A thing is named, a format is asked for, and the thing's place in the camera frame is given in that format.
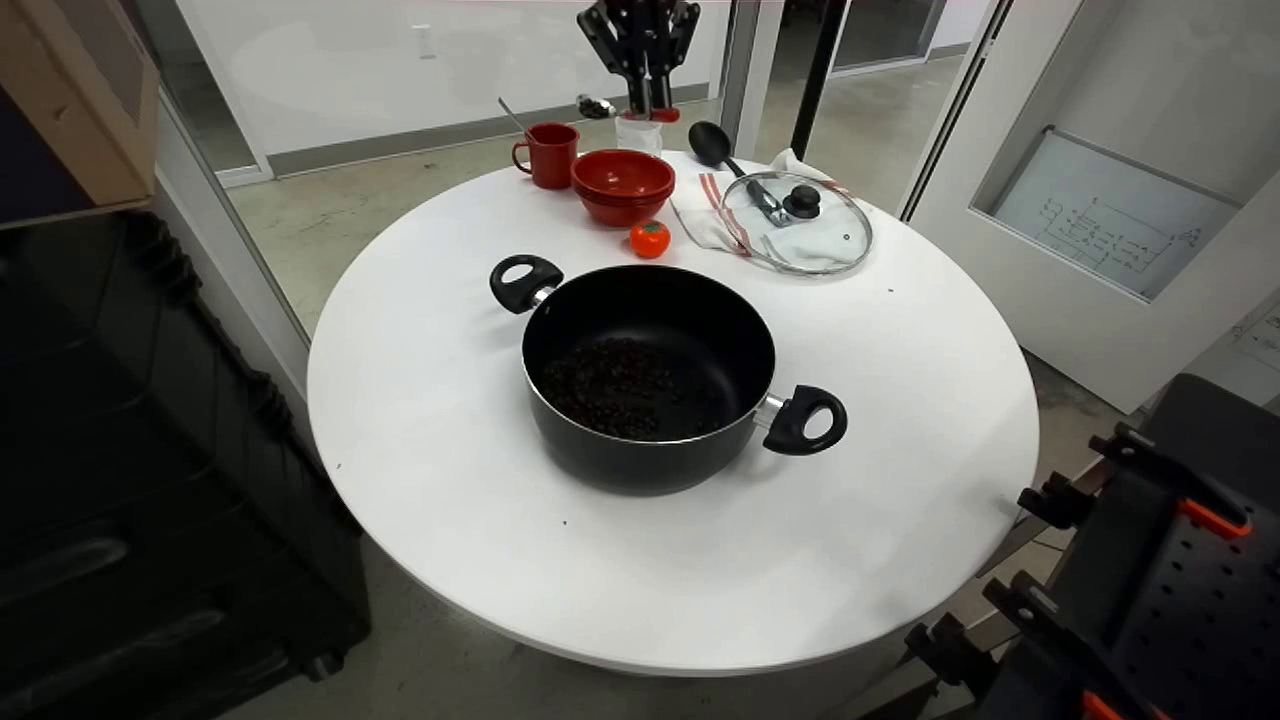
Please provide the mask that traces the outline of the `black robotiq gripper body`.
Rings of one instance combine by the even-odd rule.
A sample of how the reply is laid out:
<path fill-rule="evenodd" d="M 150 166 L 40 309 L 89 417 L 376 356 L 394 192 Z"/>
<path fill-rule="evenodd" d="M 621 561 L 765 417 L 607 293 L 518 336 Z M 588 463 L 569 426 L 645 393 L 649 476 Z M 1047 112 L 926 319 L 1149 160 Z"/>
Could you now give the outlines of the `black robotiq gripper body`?
<path fill-rule="evenodd" d="M 681 69 L 697 25 L 697 0 L 591 0 L 577 14 L 577 27 L 614 75 L 663 75 Z"/>

